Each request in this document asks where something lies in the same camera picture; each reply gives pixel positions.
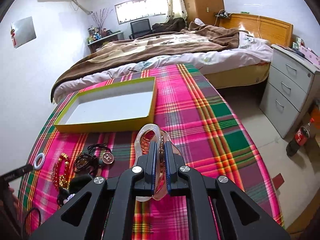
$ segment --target wooden headboard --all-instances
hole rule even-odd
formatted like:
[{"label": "wooden headboard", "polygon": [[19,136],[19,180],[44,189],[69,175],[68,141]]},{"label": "wooden headboard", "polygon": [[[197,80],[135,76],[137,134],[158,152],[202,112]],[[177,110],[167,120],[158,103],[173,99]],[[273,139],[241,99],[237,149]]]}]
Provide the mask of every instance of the wooden headboard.
[{"label": "wooden headboard", "polygon": [[230,19],[221,18],[220,27],[246,30],[256,38],[283,46],[291,45],[293,25],[280,20],[251,14],[233,13]]}]

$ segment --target soda bottle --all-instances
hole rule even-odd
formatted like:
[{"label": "soda bottle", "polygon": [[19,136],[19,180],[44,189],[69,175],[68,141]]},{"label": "soda bottle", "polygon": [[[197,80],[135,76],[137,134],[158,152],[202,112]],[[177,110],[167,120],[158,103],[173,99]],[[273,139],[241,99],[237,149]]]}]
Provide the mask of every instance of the soda bottle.
[{"label": "soda bottle", "polygon": [[291,142],[288,143],[286,150],[289,157],[295,155],[300,147],[310,138],[310,126],[314,121],[315,120],[311,118],[307,125],[300,127]]}]

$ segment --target silver screw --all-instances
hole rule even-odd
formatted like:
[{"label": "silver screw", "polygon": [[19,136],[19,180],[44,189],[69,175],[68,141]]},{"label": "silver screw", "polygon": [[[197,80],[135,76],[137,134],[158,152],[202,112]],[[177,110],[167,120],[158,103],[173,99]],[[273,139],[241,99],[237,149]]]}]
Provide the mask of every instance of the silver screw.
[{"label": "silver screw", "polygon": [[220,176],[218,178],[218,181],[220,181],[221,183],[227,183],[228,182],[228,178],[226,176]]},{"label": "silver screw", "polygon": [[103,181],[104,181],[103,177],[95,177],[93,180],[95,184],[101,184]]},{"label": "silver screw", "polygon": [[182,172],[188,172],[188,171],[190,171],[190,167],[189,166],[181,166],[180,167],[180,171],[182,171]]},{"label": "silver screw", "polygon": [[132,171],[133,171],[134,173],[139,173],[139,172],[142,171],[142,168],[141,168],[140,166],[134,166],[134,167],[132,168]]}]

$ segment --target drawer handle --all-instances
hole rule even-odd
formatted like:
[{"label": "drawer handle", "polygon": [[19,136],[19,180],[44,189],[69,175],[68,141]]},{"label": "drawer handle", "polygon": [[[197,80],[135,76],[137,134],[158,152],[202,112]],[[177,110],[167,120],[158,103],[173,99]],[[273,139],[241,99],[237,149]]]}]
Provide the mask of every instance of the drawer handle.
[{"label": "drawer handle", "polygon": [[282,108],[284,108],[284,106],[282,106],[279,102],[278,102],[278,100],[276,99],[276,102],[279,104],[279,106],[281,106]]},{"label": "drawer handle", "polygon": [[294,69],[293,67],[289,66],[288,64],[285,64],[286,66],[288,66],[289,68],[293,69],[295,72],[297,72],[296,69]]},{"label": "drawer handle", "polygon": [[286,84],[284,84],[283,82],[281,82],[281,84],[283,84],[286,88],[288,88],[291,91],[291,88],[289,88]]}]

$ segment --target red bottle label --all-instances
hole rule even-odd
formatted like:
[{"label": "red bottle label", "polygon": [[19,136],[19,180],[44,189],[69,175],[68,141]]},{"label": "red bottle label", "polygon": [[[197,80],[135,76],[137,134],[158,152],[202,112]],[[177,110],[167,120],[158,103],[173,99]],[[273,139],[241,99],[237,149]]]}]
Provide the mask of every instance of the red bottle label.
[{"label": "red bottle label", "polygon": [[308,140],[308,137],[306,137],[305,135],[303,135],[301,128],[299,129],[299,131],[296,133],[296,135],[294,136],[297,144],[299,144],[299,146],[302,146],[306,143],[306,141]]}]

